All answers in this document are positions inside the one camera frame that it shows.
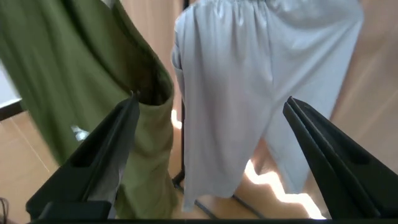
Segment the sunlight on floor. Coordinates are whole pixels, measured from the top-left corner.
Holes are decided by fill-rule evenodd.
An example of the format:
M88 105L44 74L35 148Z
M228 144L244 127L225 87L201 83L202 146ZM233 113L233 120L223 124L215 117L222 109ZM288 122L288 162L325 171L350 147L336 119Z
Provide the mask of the sunlight on floor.
M181 129L182 123L177 119L177 111L172 110L172 124L175 128ZM322 216L321 211L315 205L313 200L308 194L287 194L279 180L278 175L275 172L268 172L266 174L257 175L254 171L254 166L251 161L246 164L244 173L247 175L249 180L254 184L269 184L272 191L278 200L284 203L299 203L302 204L304 209L307 211L308 216L313 219L326 219Z

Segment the black baseboard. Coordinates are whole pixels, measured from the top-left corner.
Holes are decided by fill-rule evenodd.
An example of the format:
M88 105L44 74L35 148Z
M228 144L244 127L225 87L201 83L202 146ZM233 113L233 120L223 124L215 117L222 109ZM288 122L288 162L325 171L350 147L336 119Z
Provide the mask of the black baseboard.
M23 111L24 109L22 108L21 101L0 108L0 121L17 115Z

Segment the clothing rack stand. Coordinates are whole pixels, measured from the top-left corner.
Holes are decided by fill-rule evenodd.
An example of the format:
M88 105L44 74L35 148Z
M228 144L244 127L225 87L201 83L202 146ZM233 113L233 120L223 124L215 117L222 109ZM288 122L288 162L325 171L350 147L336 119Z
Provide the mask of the clothing rack stand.
M183 0L183 10L185 10L189 6L189 0ZM181 187L181 182L185 178L185 166L184 166L184 121L185 121L185 105L184 102L181 100L181 171L173 178L173 184L176 189L184 193L184 188ZM252 206L248 205L244 200L240 199L235 194L232 195L232 198L235 199L238 203L240 203L243 207L248 209L250 212L255 214L259 218L265 218L260 212L254 209ZM208 215L211 219L218 219L217 216L208 210L202 203L199 201L195 201L195 205L200 208L206 215Z

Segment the tile grout line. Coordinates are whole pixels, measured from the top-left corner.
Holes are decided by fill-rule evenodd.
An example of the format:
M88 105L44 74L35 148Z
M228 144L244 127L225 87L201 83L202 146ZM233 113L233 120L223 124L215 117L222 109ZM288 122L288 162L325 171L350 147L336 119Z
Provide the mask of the tile grout line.
M11 118L11 121L13 123L13 125L16 127L16 129L18 130L19 134L24 138L25 142L29 145L30 150L33 151L33 153L36 155L36 157L40 160L40 162L43 164L44 168L47 170L47 172L50 172L49 168L47 168L47 166L44 164L42 158L40 158L39 154L36 152L36 150L33 148L33 146L31 145L31 143L28 141L28 139L26 138L25 134L21 131L21 129L18 127L18 125L14 122L14 119Z

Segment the white wall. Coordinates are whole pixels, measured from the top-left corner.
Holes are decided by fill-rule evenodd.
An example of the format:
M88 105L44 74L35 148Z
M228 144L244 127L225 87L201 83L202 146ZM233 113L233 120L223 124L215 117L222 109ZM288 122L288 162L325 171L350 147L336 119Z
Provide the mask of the white wall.
M0 62L0 108L21 100L18 92L15 90L6 69Z

